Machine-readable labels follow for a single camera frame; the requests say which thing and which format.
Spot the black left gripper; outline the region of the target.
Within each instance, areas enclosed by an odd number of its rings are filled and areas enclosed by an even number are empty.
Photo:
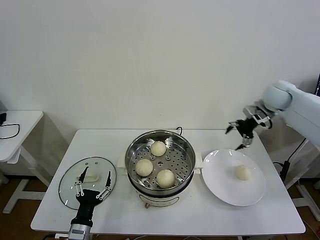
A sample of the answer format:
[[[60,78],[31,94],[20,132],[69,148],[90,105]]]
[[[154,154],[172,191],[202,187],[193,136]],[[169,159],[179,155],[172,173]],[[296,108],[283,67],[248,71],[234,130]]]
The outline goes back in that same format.
[[[110,192],[109,187],[111,186],[111,171],[108,172],[108,177],[102,192],[84,189],[82,184],[84,183],[88,166],[85,167],[83,172],[80,174],[78,181],[74,183],[76,190],[76,199],[79,202],[79,208],[76,217],[71,220],[70,224],[78,224],[92,227],[93,226],[93,212],[97,205],[99,205],[102,200]]]

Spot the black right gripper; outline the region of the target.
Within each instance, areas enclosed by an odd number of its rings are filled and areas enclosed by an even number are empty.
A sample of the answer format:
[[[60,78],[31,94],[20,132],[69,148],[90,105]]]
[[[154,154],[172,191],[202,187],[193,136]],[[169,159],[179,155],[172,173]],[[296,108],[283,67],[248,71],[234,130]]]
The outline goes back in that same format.
[[[253,141],[253,130],[257,127],[257,122],[253,118],[246,118],[245,120],[239,119],[231,121],[225,130],[228,134],[231,130],[236,129],[242,136],[242,143],[235,149],[236,151],[250,147]]]

